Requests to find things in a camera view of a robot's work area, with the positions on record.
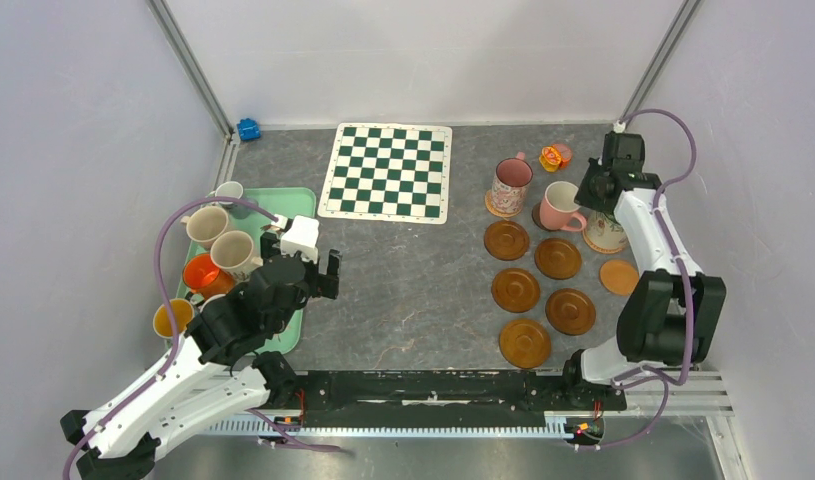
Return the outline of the green interior cartoon mug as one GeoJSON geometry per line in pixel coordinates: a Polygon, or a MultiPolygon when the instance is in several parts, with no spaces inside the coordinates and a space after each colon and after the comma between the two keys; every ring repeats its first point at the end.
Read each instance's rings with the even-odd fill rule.
{"type": "Polygon", "coordinates": [[[616,219],[612,215],[598,211],[591,211],[587,218],[587,225],[583,232],[588,229],[604,230],[607,228],[613,230],[623,229],[622,226],[616,221],[616,219]]]}

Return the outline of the woven rattan coaster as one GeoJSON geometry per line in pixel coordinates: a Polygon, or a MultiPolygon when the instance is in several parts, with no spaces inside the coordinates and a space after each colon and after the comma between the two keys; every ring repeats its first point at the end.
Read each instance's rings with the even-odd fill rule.
{"type": "Polygon", "coordinates": [[[519,213],[522,211],[522,209],[519,209],[519,210],[514,211],[514,212],[512,212],[512,213],[510,213],[510,212],[501,212],[501,211],[499,211],[498,209],[496,209],[496,208],[493,206],[493,203],[492,203],[492,198],[491,198],[491,192],[490,192],[490,191],[487,191],[487,192],[486,192],[485,197],[484,197],[484,203],[485,203],[485,207],[486,207],[486,209],[488,210],[488,212],[489,212],[490,214],[492,214],[492,215],[496,216],[496,217],[499,217],[499,218],[505,218],[505,219],[507,219],[507,218],[512,218],[512,217],[517,216],[517,215],[518,215],[518,214],[519,214],[519,213]]]}
{"type": "Polygon", "coordinates": [[[628,247],[628,238],[623,229],[588,229],[583,232],[585,243],[602,254],[616,254],[628,247]]]}

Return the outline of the pink mug cream interior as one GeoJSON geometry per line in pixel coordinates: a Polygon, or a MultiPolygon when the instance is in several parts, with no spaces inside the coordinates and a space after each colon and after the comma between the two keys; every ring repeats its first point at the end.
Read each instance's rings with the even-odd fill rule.
{"type": "Polygon", "coordinates": [[[579,212],[580,205],[575,201],[578,187],[568,181],[555,181],[544,191],[539,220],[549,231],[582,232],[587,219],[579,212]]]}

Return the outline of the dark walnut coaster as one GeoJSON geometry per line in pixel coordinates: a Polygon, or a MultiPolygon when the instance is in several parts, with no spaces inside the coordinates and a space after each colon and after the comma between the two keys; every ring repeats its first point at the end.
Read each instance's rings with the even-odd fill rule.
{"type": "Polygon", "coordinates": [[[542,230],[545,230],[545,227],[544,227],[544,225],[542,224],[541,219],[540,219],[540,204],[539,204],[539,203],[535,204],[535,205],[532,207],[532,209],[531,209],[531,218],[532,218],[532,220],[533,220],[534,224],[535,224],[535,225],[536,225],[538,228],[540,228],[540,229],[542,229],[542,230]]]}

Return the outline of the pink ghost pattern mug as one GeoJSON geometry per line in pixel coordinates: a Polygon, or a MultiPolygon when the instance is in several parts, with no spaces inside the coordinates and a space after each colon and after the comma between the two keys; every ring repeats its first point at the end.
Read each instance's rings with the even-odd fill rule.
{"type": "Polygon", "coordinates": [[[501,160],[495,170],[491,192],[493,206],[501,212],[514,212],[523,209],[529,186],[533,180],[533,169],[524,152],[501,160]]]}

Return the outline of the brown wooden ridged coaster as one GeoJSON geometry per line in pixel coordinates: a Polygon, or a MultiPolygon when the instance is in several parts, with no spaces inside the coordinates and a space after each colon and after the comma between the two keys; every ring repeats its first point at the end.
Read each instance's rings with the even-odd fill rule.
{"type": "Polygon", "coordinates": [[[534,259],[537,269],[555,280],[574,277],[582,265],[578,248],[570,241],[557,237],[541,241],[536,247],[534,259]]]}
{"type": "Polygon", "coordinates": [[[527,318],[508,322],[499,333],[498,346],[504,359],[520,369],[540,367],[552,352],[546,328],[527,318]]]}
{"type": "Polygon", "coordinates": [[[596,320],[596,307],[582,291],[563,288],[553,292],[546,303],[549,324],[565,335],[578,336],[590,331],[596,320]]]}
{"type": "Polygon", "coordinates": [[[487,227],[483,242],[492,257],[512,261],[521,258],[528,251],[530,237],[520,224],[501,220],[487,227]]]}

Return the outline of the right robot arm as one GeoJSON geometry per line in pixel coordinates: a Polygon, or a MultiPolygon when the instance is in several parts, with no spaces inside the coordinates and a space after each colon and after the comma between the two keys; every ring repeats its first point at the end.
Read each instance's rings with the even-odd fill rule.
{"type": "Polygon", "coordinates": [[[690,367],[708,355],[726,299],[723,279],[705,274],[682,243],[665,184],[644,172],[644,160],[641,135],[607,133],[575,197],[581,206],[611,214],[623,228],[639,279],[615,336],[565,363],[560,392],[574,408],[655,379],[685,383],[690,367]]]}

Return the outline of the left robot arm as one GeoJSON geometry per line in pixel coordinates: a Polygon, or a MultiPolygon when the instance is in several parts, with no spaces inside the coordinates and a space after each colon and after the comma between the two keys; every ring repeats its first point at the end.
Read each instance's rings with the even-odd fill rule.
{"type": "Polygon", "coordinates": [[[327,267],[287,254],[265,234],[268,258],[249,279],[205,301],[177,343],[106,405],[71,410],[60,420],[73,444],[63,469],[83,479],[142,479],[156,462],[222,418],[269,405],[285,407],[298,380],[279,352],[264,351],[312,298],[339,293],[341,253],[327,267]]]}

